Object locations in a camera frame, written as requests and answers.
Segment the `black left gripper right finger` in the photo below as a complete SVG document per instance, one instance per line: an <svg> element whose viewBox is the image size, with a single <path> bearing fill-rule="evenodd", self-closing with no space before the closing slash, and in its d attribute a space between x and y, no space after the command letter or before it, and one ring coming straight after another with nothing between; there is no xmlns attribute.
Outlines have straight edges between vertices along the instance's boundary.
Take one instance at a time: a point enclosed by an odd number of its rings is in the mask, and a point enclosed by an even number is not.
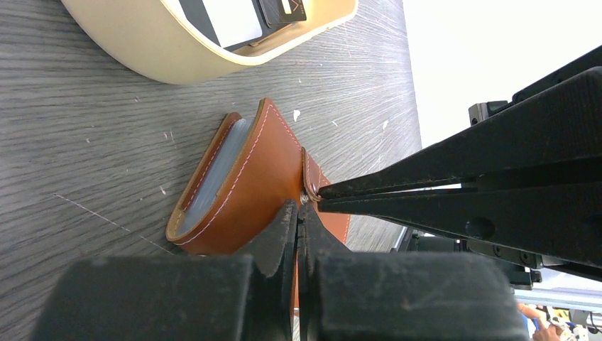
<svg viewBox="0 0 602 341"><path fill-rule="evenodd" d="M469 253L352 252L297 216L302 340L527 340L507 278Z"/></svg>

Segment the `brown leather card holder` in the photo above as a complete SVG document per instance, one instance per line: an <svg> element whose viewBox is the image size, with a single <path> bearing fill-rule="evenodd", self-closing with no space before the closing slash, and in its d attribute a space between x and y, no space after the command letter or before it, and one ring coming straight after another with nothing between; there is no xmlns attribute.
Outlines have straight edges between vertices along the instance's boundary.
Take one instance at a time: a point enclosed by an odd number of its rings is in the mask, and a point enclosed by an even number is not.
<svg viewBox="0 0 602 341"><path fill-rule="evenodd" d="M330 182L271 99L254 119L227 114L165 228L190 254L232 254L259 234L286 200L316 205Z"/></svg>

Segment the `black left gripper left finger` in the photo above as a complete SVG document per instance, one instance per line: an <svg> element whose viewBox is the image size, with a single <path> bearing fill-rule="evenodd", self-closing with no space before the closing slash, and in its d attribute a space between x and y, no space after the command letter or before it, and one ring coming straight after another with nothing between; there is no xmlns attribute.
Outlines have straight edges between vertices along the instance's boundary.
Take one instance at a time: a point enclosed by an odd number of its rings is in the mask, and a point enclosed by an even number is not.
<svg viewBox="0 0 602 341"><path fill-rule="evenodd" d="M233 255L75 262L33 340L291 340L297 203Z"/></svg>

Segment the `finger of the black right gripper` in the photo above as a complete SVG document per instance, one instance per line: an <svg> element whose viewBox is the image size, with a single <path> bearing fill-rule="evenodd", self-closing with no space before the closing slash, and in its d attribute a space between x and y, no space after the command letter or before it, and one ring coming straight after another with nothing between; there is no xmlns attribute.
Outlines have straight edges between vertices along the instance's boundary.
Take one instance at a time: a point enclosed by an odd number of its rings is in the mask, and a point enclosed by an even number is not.
<svg viewBox="0 0 602 341"><path fill-rule="evenodd" d="M601 183L379 193L324 199L318 208L601 267Z"/></svg>
<svg viewBox="0 0 602 341"><path fill-rule="evenodd" d="M480 180L487 187L601 183L601 69L593 67L324 199Z"/></svg>

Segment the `beige oval tray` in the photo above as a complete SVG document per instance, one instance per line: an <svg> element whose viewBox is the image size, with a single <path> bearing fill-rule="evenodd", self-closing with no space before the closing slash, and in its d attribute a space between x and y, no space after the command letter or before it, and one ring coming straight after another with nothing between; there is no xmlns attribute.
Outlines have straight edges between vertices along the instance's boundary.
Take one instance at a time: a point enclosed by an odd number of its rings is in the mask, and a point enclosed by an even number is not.
<svg viewBox="0 0 602 341"><path fill-rule="evenodd" d="M190 85L262 65L352 19L357 1L303 1L307 20L233 52L212 42L185 18L179 1L64 1L84 32L138 74Z"/></svg>

